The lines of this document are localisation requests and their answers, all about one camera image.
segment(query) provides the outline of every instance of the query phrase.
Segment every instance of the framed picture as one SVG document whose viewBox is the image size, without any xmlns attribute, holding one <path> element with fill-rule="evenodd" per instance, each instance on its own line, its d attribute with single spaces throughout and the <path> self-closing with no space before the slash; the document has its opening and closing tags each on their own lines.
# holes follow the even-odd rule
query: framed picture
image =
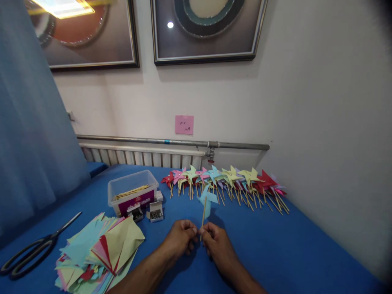
<svg viewBox="0 0 392 294">
<path fill-rule="evenodd" d="M 132 0 L 86 0 L 93 13 L 59 19 L 25 4 L 52 71 L 139 67 Z"/>
<path fill-rule="evenodd" d="M 267 0 L 151 0 L 155 65 L 252 60 Z"/>
</svg>

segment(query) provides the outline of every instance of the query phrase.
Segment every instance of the person's left hand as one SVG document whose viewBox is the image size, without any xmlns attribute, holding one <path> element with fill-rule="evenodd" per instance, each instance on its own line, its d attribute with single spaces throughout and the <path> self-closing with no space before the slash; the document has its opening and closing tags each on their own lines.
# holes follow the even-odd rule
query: person's left hand
<svg viewBox="0 0 392 294">
<path fill-rule="evenodd" d="M 170 256 L 173 265 L 184 253 L 191 254 L 193 243 L 197 242 L 197 231 L 197 227 L 190 220 L 178 220 L 173 224 L 160 246 L 160 249 Z"/>
</svg>

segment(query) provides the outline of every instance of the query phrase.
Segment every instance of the plastic storage box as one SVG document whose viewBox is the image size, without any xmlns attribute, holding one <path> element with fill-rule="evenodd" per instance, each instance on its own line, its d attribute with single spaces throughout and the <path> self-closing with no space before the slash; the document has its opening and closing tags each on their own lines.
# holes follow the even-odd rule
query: plastic storage box
<svg viewBox="0 0 392 294">
<path fill-rule="evenodd" d="M 137 189 L 144 185 L 148 185 L 149 187 L 140 192 L 116 200 L 116 195 Z M 149 170 L 111 180 L 107 184 L 107 204 L 110 207 L 113 207 L 117 216 L 126 217 L 129 207 L 140 203 L 141 208 L 146 208 L 151 202 L 154 202 L 158 186 L 157 180 Z"/>
</svg>

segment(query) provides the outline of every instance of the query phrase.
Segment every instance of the black frame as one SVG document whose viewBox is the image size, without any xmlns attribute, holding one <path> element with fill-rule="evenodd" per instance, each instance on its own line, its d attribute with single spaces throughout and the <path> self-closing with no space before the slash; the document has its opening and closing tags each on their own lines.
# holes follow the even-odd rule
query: black frame
<svg viewBox="0 0 392 294">
<path fill-rule="evenodd" d="M 129 18 L 131 26 L 131 33 L 132 33 L 132 42 L 134 47 L 134 56 L 135 62 L 133 63 L 120 63 L 116 64 L 105 64 L 105 65 L 80 65 L 80 66 L 72 66 L 72 67 L 50 67 L 52 72 L 68 72 L 68 71 L 87 71 L 87 70 L 96 70 L 96 69 L 122 69 L 122 68 L 138 68 L 139 65 L 139 53 L 138 53 L 138 42 L 136 36 L 136 20 L 135 20 L 135 10 L 134 10 L 134 3 L 133 0 L 128 0 L 128 7 L 129 7 Z"/>
<path fill-rule="evenodd" d="M 151 6 L 151 24 L 152 24 L 152 41 L 154 47 L 154 63 L 156 66 L 161 65 L 181 65 L 181 64 L 196 64 L 196 63 L 212 63 L 212 62 L 231 62 L 231 61 L 245 61 L 245 60 L 253 60 L 256 57 L 258 42 L 260 40 L 260 33 L 263 26 L 265 11 L 267 9 L 268 0 L 262 0 L 262 12 L 260 17 L 260 22 L 258 23 L 258 32 L 257 32 L 257 40 L 256 44 L 253 48 L 252 53 L 243 54 L 243 55 L 232 55 L 232 56 L 221 56 L 221 57 L 193 57 L 183 59 L 172 59 L 172 60 L 158 60 L 157 52 L 156 52 L 156 31 L 155 31 L 155 15 L 154 15 L 154 1 L 150 0 Z"/>
</svg>

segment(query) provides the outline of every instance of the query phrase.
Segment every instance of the blue tablecloth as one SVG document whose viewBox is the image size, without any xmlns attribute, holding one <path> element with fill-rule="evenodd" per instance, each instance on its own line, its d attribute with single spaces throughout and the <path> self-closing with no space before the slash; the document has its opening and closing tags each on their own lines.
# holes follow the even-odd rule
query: blue tablecloth
<svg viewBox="0 0 392 294">
<path fill-rule="evenodd" d="M 100 174 L 105 169 L 107 169 L 108 166 L 106 165 L 106 163 L 87 162 L 87 168 L 89 170 L 91 178 L 93 178 L 97 174 Z"/>
<path fill-rule="evenodd" d="M 148 169 L 158 182 L 167 176 L 168 168 L 115 165 L 93 178 L 88 185 L 72 193 L 55 211 L 45 216 L 30 230 L 19 236 L 0 251 L 3 264 L 18 250 L 32 241 L 55 232 L 77 212 L 82 215 L 59 237 L 55 250 L 35 270 L 18 281 L 0 277 L 2 293 L 60 293 L 54 286 L 54 270 L 59 257 L 58 249 L 66 239 L 79 232 L 93 217 L 101 212 L 115 216 L 107 205 L 107 183 L 115 178 Z M 188 218 L 201 226 L 203 206 L 187 195 L 170 199 L 170 190 L 160 184 L 165 197 L 165 219 L 138 223 L 146 240 L 139 247 L 131 270 L 155 250 L 164 240 L 173 222 Z M 268 207 L 252 212 L 244 205 L 226 206 L 212 203 L 211 222 L 225 228 L 239 256 L 249 272 L 269 293 L 374 293 L 383 285 L 345 250 L 321 231 L 302 212 L 286 201 L 290 215 L 281 216 Z M 158 293 L 231 293 L 220 277 L 205 249 L 197 246 L 190 257 L 182 257 L 164 277 Z"/>
</svg>

